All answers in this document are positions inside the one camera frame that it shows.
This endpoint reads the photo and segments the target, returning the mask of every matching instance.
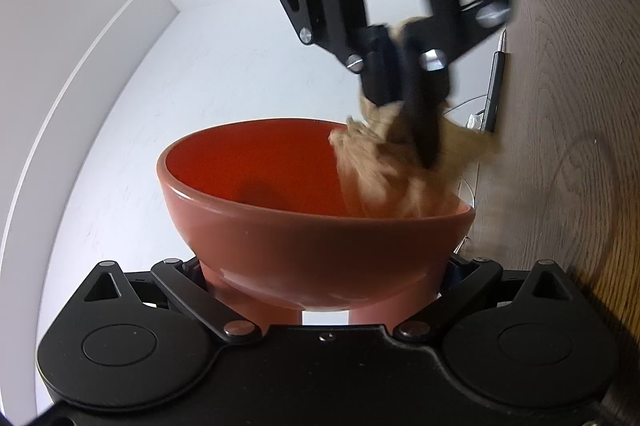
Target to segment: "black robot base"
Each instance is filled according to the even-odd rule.
[[[615,342],[551,260],[452,256],[442,296],[383,326],[272,326],[210,295],[196,259],[100,262],[42,339],[38,426],[613,426]]]

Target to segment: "black cable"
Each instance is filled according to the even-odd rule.
[[[453,108],[450,108],[449,110],[447,110],[445,114],[448,114],[449,112],[452,112],[457,108],[460,108],[463,104],[467,104],[468,102],[475,101],[476,99],[485,98],[485,97],[486,97],[486,94],[483,94],[482,96],[476,96],[474,98],[467,99],[466,101],[463,101],[460,104],[457,104],[456,106],[454,106]]]

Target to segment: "cable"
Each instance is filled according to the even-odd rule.
[[[468,236],[465,236],[465,237],[462,239],[462,242],[460,242],[460,243],[458,244],[458,246],[456,247],[456,249],[453,251],[453,254],[458,254],[458,252],[460,251],[460,249],[462,249],[462,246],[464,246],[464,245],[465,245],[465,242],[466,242],[467,240],[469,240],[469,237],[468,237]]]
[[[474,191],[471,189],[471,186],[469,185],[469,183],[466,181],[466,179],[464,177],[460,177],[460,180],[463,181],[463,183],[466,184],[466,187],[469,190],[469,193],[471,193],[471,207],[473,209],[476,208],[476,194],[474,193]]]
[[[450,108],[449,110],[447,110],[445,114],[448,114],[449,112],[452,112],[457,108],[460,108],[461,106],[463,106],[464,104],[467,104],[468,102],[475,101],[476,99],[485,98],[485,97],[486,97],[486,94],[483,94],[482,96],[475,96],[474,98],[467,99],[466,101],[463,101],[460,104],[457,104],[456,106],[454,106],[453,108]]]

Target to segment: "wooden table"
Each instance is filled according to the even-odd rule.
[[[640,0],[516,0],[470,254],[553,258],[622,348],[606,405],[640,424]]]

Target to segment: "bowl rim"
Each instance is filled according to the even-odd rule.
[[[242,120],[236,122],[230,122],[226,124],[219,124],[216,126],[211,126],[208,128],[203,128],[200,130],[196,130],[196,132],[191,132],[188,135],[181,137],[175,142],[171,143],[167,146],[156,163],[156,174],[158,175],[158,179],[161,184],[169,187],[172,192],[174,192],[179,197],[189,200],[190,202],[196,204],[208,212],[220,213],[220,209],[208,204],[208,202],[215,202],[217,206],[225,207],[225,214],[235,214],[239,216],[244,216],[245,218],[251,215],[253,218],[271,218],[277,215],[286,215],[288,219],[296,219],[302,220],[305,222],[317,222],[317,223],[331,223],[335,224],[361,224],[364,226],[380,226],[380,225],[390,225],[393,224],[395,226],[410,226],[418,223],[424,222],[436,222],[438,220],[451,220],[451,219],[463,219],[471,218],[473,220],[476,210],[469,204],[467,204],[464,200],[460,199],[455,193],[452,192],[452,195],[456,197],[460,204],[466,206],[466,210],[453,213],[450,215],[435,215],[435,216],[423,216],[419,218],[372,218],[368,216],[335,216],[335,215],[318,215],[316,213],[299,213],[292,212],[287,210],[276,210],[273,208],[264,208],[261,206],[254,206],[251,204],[245,204],[244,202],[235,202],[234,200],[223,199],[221,197],[216,197],[214,195],[209,195],[208,193],[201,192],[194,188],[191,188],[189,185],[179,181],[166,166],[166,158],[171,153],[173,148],[180,144],[182,141],[187,140],[188,138],[193,137],[199,133],[208,132],[214,128],[220,128],[224,126],[232,126],[237,124],[244,124],[248,122],[257,122],[261,120],[304,120],[304,121],[315,121],[321,123],[329,123],[329,124],[338,124],[344,125],[343,123],[328,121],[323,119],[313,119],[313,118],[305,118],[305,117],[265,117],[262,119],[251,119],[251,120]]]

